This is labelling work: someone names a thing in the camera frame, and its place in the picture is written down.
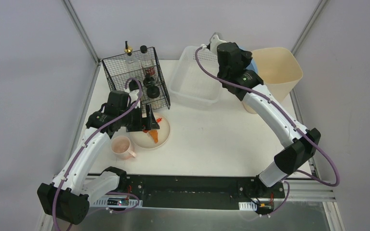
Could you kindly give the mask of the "cream plate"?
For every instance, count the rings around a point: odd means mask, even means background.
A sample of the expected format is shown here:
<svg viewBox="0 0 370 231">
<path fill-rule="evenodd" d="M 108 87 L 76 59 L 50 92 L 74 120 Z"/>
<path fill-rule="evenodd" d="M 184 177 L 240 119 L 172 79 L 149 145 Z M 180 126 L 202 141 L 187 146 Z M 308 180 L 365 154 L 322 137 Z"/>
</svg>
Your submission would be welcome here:
<svg viewBox="0 0 370 231">
<path fill-rule="evenodd" d="M 155 119 L 162 118 L 162 121 L 158 123 L 160 129 L 158 129 L 158 143 L 154 143 L 151 136 L 148 134 L 148 130 L 140 132 L 130 132 L 131 141 L 137 146 L 144 149 L 155 149 L 163 145 L 169 138 L 171 132 L 171 126 L 167 118 L 160 113 L 154 113 Z"/>
</svg>

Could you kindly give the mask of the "blue plate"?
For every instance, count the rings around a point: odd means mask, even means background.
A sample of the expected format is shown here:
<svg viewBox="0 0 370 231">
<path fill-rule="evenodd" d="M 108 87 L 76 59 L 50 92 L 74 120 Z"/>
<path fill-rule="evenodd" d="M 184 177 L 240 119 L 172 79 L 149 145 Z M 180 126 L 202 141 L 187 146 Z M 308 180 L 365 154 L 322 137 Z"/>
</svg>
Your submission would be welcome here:
<svg viewBox="0 0 370 231">
<path fill-rule="evenodd" d="M 242 65 L 244 69 L 246 70 L 252 70 L 255 73 L 258 73 L 258 67 L 257 64 L 253 58 L 253 54 L 251 51 L 246 50 L 245 48 L 239 46 L 240 50 L 240 60 L 242 62 Z"/>
</svg>

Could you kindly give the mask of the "pink mug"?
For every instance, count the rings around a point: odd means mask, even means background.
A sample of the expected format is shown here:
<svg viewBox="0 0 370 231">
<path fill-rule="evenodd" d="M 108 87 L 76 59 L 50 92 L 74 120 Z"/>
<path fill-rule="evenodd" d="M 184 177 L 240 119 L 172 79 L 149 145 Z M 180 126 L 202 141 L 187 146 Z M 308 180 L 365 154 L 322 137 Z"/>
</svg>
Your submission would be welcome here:
<svg viewBox="0 0 370 231">
<path fill-rule="evenodd" d="M 137 157 L 131 140 L 125 136 L 117 136 L 111 140 L 111 151 L 121 160 Z"/>
</svg>

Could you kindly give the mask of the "black lid jar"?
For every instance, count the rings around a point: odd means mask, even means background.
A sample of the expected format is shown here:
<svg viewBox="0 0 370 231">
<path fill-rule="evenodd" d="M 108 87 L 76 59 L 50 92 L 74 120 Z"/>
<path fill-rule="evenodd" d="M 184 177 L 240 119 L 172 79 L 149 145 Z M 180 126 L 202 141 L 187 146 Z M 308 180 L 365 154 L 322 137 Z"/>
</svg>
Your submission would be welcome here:
<svg viewBox="0 0 370 231">
<path fill-rule="evenodd" d="M 130 91 L 135 91 L 135 90 L 139 90 L 140 89 L 140 86 L 135 80 L 131 80 L 129 82 L 129 90 Z"/>
<path fill-rule="evenodd" d="M 146 95 L 149 100 L 156 100 L 160 98 L 160 89 L 158 86 L 150 86 L 146 89 Z"/>
<path fill-rule="evenodd" d="M 143 80 L 143 86 L 146 88 L 149 88 L 154 85 L 155 85 L 155 79 L 150 74 L 146 74 Z"/>
</svg>

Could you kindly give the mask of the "red label sauce bottle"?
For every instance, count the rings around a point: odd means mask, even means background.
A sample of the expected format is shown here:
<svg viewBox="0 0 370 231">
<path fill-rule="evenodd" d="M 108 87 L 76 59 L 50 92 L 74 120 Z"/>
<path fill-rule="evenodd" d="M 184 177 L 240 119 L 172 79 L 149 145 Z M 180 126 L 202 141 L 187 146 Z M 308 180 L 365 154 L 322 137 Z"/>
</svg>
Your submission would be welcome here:
<svg viewBox="0 0 370 231">
<path fill-rule="evenodd" d="M 144 73 L 146 75 L 149 74 L 151 77 L 154 77 L 155 76 L 154 59 L 148 52 L 148 47 L 146 45 L 142 45 L 140 47 L 140 52 L 142 54 L 140 59 L 140 65 Z"/>
</svg>

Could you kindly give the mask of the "gold cap oil bottle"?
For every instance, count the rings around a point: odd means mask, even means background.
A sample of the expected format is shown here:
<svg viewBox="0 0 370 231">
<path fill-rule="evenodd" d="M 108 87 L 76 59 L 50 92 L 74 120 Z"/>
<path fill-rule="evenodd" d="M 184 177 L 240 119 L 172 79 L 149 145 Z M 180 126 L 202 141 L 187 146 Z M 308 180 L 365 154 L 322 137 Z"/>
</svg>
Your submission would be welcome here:
<svg viewBox="0 0 370 231">
<path fill-rule="evenodd" d="M 125 41 L 124 52 L 126 54 L 125 64 L 127 72 L 137 71 L 141 68 L 139 60 L 133 55 L 132 47 Z"/>
</svg>

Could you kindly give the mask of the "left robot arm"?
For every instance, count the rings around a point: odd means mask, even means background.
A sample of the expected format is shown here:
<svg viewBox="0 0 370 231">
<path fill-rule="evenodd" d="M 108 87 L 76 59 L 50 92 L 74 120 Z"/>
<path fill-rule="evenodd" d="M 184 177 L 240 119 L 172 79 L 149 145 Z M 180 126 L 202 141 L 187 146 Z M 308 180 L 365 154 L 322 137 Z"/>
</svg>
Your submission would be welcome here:
<svg viewBox="0 0 370 231">
<path fill-rule="evenodd" d="M 144 115 L 140 99 L 141 90 L 110 92 L 99 111 L 90 115 L 83 138 L 78 147 L 51 183 L 42 183 L 37 189 L 43 211 L 51 215 L 54 224 L 58 219 L 71 225 L 80 224 L 90 206 L 110 191 L 120 187 L 126 171 L 106 168 L 99 177 L 85 183 L 86 177 L 103 147 L 121 127 L 128 132 L 158 129 L 151 105 L 146 104 Z"/>
</svg>

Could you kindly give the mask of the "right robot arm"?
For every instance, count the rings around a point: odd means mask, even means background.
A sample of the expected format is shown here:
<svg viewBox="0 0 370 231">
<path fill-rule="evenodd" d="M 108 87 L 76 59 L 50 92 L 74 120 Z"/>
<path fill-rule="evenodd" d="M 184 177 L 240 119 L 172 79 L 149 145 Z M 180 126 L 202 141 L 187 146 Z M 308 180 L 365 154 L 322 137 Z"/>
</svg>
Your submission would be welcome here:
<svg viewBox="0 0 370 231">
<path fill-rule="evenodd" d="M 236 43 L 226 42 L 217 46 L 218 78 L 222 86 L 240 101 L 251 107 L 273 130 L 284 149 L 274 156 L 274 161 L 258 175 L 259 184 L 272 187 L 294 173 L 316 152 L 321 134 L 314 128 L 295 122 L 270 93 L 259 75 L 247 69 L 252 53 Z"/>
</svg>

